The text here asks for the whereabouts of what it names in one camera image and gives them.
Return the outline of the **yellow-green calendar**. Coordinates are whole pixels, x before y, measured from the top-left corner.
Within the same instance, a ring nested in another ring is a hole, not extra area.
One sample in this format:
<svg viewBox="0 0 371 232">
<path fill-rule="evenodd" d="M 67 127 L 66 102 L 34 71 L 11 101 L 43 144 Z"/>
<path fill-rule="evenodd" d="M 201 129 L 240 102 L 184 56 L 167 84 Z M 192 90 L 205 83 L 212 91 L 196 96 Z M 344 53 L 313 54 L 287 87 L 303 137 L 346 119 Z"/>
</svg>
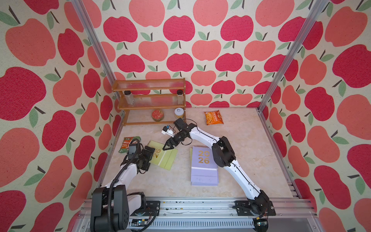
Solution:
<svg viewBox="0 0 371 232">
<path fill-rule="evenodd" d="M 163 150 L 162 148 L 164 147 L 164 144 L 152 140 L 148 143 L 148 146 L 155 149 L 150 163 L 165 170 L 171 170 L 171 167 L 178 154 L 178 150 Z"/>
</svg>

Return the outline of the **purple calendar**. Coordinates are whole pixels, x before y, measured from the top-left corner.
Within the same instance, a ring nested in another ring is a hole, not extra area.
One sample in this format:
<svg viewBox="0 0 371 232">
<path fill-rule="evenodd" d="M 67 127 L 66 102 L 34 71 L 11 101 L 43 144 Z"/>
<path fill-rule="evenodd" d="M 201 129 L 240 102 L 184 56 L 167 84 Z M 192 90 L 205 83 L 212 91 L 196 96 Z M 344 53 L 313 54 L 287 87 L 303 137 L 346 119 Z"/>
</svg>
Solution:
<svg viewBox="0 0 371 232">
<path fill-rule="evenodd" d="M 218 184 L 217 169 L 191 169 L 192 186 L 217 186 Z"/>
<path fill-rule="evenodd" d="M 208 147 L 194 146 L 191 155 L 192 172 L 217 171 L 212 150 Z"/>
</svg>

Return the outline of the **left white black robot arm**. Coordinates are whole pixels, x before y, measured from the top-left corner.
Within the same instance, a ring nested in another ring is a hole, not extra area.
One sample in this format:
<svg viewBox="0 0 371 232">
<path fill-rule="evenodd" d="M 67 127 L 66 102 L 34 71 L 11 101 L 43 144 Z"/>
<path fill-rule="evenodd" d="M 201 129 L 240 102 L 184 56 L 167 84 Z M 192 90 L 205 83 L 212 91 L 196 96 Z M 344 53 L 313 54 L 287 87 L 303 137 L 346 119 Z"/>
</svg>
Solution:
<svg viewBox="0 0 371 232">
<path fill-rule="evenodd" d="M 141 170 L 148 171 L 154 148 L 143 146 L 134 139 L 114 179 L 92 194 L 90 230 L 92 232 L 117 232 L 128 228 L 133 213 L 148 213 L 147 223 L 139 224 L 139 232 L 146 230 L 155 220 L 157 212 L 148 208 L 143 192 L 127 193 L 127 187 Z"/>
</svg>

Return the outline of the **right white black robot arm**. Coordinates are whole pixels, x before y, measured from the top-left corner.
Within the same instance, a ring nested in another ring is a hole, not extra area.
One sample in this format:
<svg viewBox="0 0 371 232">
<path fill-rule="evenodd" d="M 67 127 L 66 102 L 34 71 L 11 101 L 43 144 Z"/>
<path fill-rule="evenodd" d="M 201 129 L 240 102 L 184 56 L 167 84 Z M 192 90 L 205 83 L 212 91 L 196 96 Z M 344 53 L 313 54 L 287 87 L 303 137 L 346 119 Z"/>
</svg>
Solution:
<svg viewBox="0 0 371 232">
<path fill-rule="evenodd" d="M 212 150 L 214 162 L 227 170 L 242 188 L 249 202 L 246 210 L 259 217 L 268 214 L 272 208 L 272 202 L 242 169 L 227 137 L 213 136 L 200 129 L 196 122 L 187 124 L 183 119 L 177 119 L 174 125 L 178 129 L 177 133 L 169 125 L 164 126 L 161 131 L 161 133 L 170 136 L 165 142 L 163 150 L 174 149 L 186 138 L 201 142 Z"/>
</svg>

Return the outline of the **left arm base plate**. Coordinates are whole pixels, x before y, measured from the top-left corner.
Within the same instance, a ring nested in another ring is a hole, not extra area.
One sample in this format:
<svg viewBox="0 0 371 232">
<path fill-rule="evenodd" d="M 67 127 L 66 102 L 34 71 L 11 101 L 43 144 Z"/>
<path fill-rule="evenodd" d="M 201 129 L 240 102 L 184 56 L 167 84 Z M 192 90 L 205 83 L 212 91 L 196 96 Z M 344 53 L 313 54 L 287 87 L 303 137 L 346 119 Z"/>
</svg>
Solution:
<svg viewBox="0 0 371 232">
<path fill-rule="evenodd" d="M 136 216 L 136 217 L 144 217 L 144 216 L 152 216 L 152 211 L 156 212 L 156 216 L 159 216 L 159 210 L 160 210 L 160 201 L 154 201 L 154 200 L 146 200 L 145 206 L 143 204 L 133 211 L 130 216 Z"/>
</svg>

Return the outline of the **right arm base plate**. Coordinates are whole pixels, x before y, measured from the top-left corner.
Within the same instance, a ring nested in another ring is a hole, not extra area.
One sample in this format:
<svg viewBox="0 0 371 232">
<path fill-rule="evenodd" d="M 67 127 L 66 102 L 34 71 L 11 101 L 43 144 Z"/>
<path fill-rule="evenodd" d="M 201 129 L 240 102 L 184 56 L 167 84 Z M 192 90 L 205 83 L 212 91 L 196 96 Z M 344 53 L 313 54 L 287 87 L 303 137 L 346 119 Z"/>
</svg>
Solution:
<svg viewBox="0 0 371 232">
<path fill-rule="evenodd" d="M 276 216 L 272 201 L 264 204 L 252 203 L 250 201 L 235 201 L 232 208 L 236 210 L 238 216 Z"/>
</svg>

